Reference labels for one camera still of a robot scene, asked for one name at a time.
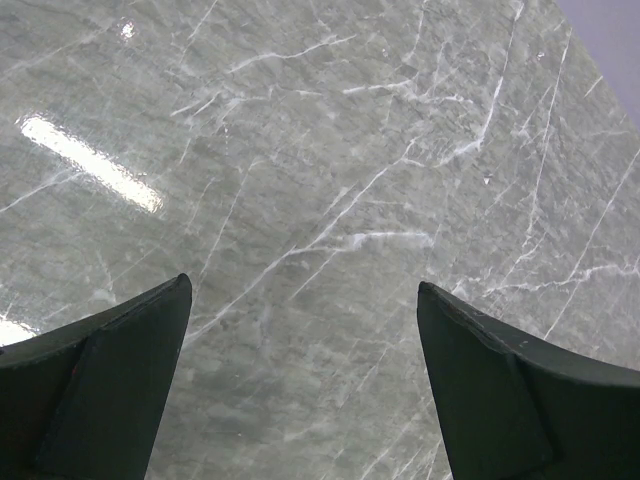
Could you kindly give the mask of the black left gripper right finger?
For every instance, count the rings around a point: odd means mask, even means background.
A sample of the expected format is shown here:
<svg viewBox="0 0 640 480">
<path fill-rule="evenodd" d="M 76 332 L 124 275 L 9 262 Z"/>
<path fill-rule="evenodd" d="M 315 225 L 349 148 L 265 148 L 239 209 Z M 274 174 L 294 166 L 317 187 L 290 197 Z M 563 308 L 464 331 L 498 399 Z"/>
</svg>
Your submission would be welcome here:
<svg viewBox="0 0 640 480">
<path fill-rule="evenodd" d="M 417 324 L 455 479 L 636 479 L 639 374 L 419 286 Z"/>
</svg>

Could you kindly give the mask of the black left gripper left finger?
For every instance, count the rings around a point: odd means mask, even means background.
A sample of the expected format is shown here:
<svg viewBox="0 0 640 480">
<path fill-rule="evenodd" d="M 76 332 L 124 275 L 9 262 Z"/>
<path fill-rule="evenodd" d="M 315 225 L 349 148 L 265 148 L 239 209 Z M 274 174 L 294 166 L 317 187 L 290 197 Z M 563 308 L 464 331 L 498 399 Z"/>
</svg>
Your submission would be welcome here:
<svg viewBox="0 0 640 480">
<path fill-rule="evenodd" d="M 2 347 L 2 478 L 144 478 L 191 305 L 180 274 Z"/>
</svg>

